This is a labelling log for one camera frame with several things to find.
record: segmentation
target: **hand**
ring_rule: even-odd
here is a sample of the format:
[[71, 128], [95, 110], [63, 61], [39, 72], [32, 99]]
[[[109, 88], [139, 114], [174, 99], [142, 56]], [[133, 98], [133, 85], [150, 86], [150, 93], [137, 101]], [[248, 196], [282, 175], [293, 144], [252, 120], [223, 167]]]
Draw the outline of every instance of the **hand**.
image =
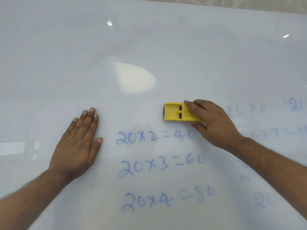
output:
[[102, 144], [101, 137], [92, 144], [97, 126], [95, 108], [75, 118], [56, 146], [49, 169], [67, 176], [68, 182], [83, 175], [94, 164]]
[[195, 115], [206, 122], [206, 126], [200, 122], [188, 122], [188, 124], [198, 130], [214, 146], [229, 151], [245, 139], [226, 112], [213, 102], [198, 99], [194, 102], [185, 100], [184, 103]]

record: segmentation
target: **whiteboard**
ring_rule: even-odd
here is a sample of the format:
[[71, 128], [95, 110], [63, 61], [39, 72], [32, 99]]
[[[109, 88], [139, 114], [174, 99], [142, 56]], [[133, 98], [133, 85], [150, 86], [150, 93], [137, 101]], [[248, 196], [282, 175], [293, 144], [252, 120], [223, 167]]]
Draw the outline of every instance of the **whiteboard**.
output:
[[2, 0], [0, 29], [0, 195], [48, 168], [84, 109], [104, 138], [32, 230], [307, 228], [239, 159], [163, 122], [166, 102], [211, 100], [243, 135], [306, 165], [306, 15]]

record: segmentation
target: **whiteboard eraser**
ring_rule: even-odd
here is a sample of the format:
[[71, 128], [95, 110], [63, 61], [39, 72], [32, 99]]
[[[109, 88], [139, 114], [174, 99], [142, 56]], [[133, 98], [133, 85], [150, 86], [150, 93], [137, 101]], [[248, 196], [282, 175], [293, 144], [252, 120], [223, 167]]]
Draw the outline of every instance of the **whiteboard eraser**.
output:
[[204, 123], [184, 103], [167, 102], [163, 109], [164, 121], [197, 121]]

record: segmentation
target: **left hand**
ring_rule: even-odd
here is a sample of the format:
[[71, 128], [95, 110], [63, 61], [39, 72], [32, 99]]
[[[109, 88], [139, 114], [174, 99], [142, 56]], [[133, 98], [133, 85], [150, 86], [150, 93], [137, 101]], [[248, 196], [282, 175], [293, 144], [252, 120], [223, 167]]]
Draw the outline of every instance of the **left hand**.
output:
[[68, 182], [83, 175], [95, 162], [102, 144], [98, 137], [92, 144], [98, 127], [95, 108], [83, 111], [75, 118], [60, 139], [52, 155], [49, 169], [66, 176]]

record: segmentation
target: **beige wall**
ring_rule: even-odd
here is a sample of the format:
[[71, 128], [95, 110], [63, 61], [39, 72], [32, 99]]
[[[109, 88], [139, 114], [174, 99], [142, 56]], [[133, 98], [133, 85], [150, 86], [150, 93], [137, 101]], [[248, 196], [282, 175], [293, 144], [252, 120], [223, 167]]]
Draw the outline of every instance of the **beige wall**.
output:
[[307, 0], [147, 0], [307, 14]]

